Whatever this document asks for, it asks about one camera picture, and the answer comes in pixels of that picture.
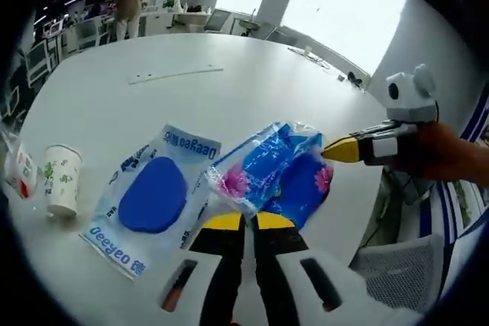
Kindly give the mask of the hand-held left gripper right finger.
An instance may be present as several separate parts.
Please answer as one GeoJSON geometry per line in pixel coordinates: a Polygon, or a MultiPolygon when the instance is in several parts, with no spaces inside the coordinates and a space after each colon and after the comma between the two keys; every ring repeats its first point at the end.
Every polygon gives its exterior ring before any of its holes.
{"type": "Polygon", "coordinates": [[[252,220],[256,278],[270,325],[376,325],[366,283],[334,257],[310,249],[295,224],[260,212],[252,220]]]}

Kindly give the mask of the person's right hand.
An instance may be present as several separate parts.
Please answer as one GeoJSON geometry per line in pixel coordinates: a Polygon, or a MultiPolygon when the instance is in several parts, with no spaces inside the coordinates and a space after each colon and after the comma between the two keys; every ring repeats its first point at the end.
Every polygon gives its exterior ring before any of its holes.
{"type": "Polygon", "coordinates": [[[396,171],[432,181],[466,179],[473,148],[472,143],[459,138],[445,124],[421,124],[407,152],[387,165],[396,171]]]}

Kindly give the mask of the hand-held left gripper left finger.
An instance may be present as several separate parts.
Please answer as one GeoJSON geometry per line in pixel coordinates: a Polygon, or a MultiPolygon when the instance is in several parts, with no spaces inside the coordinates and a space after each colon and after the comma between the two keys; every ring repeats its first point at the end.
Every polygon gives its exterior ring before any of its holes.
{"type": "Polygon", "coordinates": [[[186,249],[152,270],[156,325],[232,325],[241,284],[245,218],[216,215],[186,249]]]}

